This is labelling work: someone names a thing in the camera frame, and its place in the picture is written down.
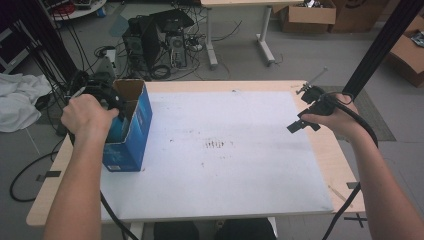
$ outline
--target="table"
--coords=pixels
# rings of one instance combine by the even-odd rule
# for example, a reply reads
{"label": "table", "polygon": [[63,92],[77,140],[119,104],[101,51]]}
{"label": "table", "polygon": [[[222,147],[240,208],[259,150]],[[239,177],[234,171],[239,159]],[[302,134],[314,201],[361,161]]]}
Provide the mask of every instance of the table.
{"label": "table", "polygon": [[215,55],[215,50],[212,45],[212,21],[211,11],[213,7],[228,7],[228,6],[246,6],[246,5],[266,5],[262,31],[260,34],[256,34],[258,38],[259,47],[265,54],[267,59],[267,65],[270,66],[275,62],[275,58],[269,49],[265,38],[268,30],[269,18],[271,16],[272,5],[274,4],[296,4],[303,1],[299,0],[201,0],[202,5],[207,9],[207,34],[206,34],[206,50],[209,56],[210,67],[213,69],[218,65],[218,60]]}
{"label": "table", "polygon": [[[195,81],[195,82],[148,82],[146,83],[149,93],[175,93],[175,92],[228,92],[228,91],[284,91],[289,92],[293,97],[296,107],[299,111],[306,107],[306,104],[300,100],[300,96],[296,95],[295,91],[298,90],[304,81],[225,81],[225,82],[214,82],[214,81]],[[306,129],[308,138],[317,159],[317,164],[321,170],[325,184],[328,187],[328,193],[331,198],[331,202],[337,211],[346,198],[349,196],[351,190],[347,187],[346,183],[355,182],[355,178],[352,171],[335,139],[333,133],[323,127],[318,132],[313,132],[311,129]],[[64,171],[67,167],[70,155],[72,152],[72,146],[69,140],[66,140],[56,157],[54,164],[51,167],[51,171]],[[27,217],[27,223],[32,226],[44,225],[47,219],[49,209],[52,201],[56,194],[57,188],[60,184],[61,177],[47,178],[35,200]],[[359,194],[355,201],[347,209],[347,212],[364,212],[365,207],[362,199],[362,195]],[[199,216],[194,216],[194,219],[211,219]],[[270,214],[270,217],[278,216],[278,214]],[[178,220],[170,216],[159,216],[157,219],[160,220]],[[130,222],[138,221],[155,221],[153,217],[143,218],[138,217],[133,219],[125,219]]]}

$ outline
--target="hand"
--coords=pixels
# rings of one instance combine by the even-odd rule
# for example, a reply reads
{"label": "hand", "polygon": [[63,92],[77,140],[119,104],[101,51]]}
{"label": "hand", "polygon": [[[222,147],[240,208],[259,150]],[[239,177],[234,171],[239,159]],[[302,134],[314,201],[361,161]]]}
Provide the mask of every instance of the hand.
{"label": "hand", "polygon": [[[350,108],[355,113],[358,113],[358,109],[352,103],[352,99],[348,95],[336,94],[335,97],[342,103],[346,104],[346,107]],[[333,114],[330,116],[320,116],[315,114],[304,114],[301,119],[311,123],[322,124],[330,128],[333,132],[340,134],[350,139],[357,131],[358,127],[362,128],[351,116],[336,107]]]}
{"label": "hand", "polygon": [[105,110],[95,97],[83,94],[69,100],[63,109],[61,121],[75,137],[96,136],[106,139],[117,109]]}

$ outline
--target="forearm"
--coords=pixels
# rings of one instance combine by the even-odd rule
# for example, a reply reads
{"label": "forearm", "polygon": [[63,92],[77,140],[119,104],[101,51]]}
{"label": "forearm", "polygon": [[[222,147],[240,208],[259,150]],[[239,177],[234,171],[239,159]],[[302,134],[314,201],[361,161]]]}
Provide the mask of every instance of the forearm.
{"label": "forearm", "polygon": [[424,239],[424,224],[364,129],[349,139],[354,149],[373,239]]}
{"label": "forearm", "polygon": [[44,239],[100,239],[100,172],[104,140],[76,139],[52,204]]}

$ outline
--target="cardboard box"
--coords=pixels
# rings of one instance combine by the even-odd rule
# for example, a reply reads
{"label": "cardboard box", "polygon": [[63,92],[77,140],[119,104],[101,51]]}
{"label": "cardboard box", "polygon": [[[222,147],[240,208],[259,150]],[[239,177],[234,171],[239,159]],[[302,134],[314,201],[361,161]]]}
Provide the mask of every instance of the cardboard box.
{"label": "cardboard box", "polygon": [[424,48],[417,46],[410,37],[424,31],[424,19],[417,16],[405,33],[393,46],[386,61],[395,71],[415,87],[424,87]]}
{"label": "cardboard box", "polygon": [[332,33],[368,32],[377,22],[389,0],[333,0],[337,8]]}
{"label": "cardboard box", "polygon": [[331,0],[321,1],[328,8],[290,5],[280,11],[281,30],[292,33],[325,33],[336,21],[336,6]]}
{"label": "cardboard box", "polygon": [[137,172],[141,169],[152,120],[149,96],[142,80],[115,80],[113,87],[126,99],[126,117],[131,121],[123,142],[105,144],[103,165],[110,172]]}

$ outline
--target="black pole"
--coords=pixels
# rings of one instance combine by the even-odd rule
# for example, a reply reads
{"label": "black pole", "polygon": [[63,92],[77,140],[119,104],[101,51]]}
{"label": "black pole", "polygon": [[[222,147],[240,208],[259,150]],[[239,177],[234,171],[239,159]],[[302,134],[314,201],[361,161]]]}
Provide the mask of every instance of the black pole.
{"label": "black pole", "polygon": [[401,0],[343,89],[356,98],[377,67],[424,6],[423,0]]}

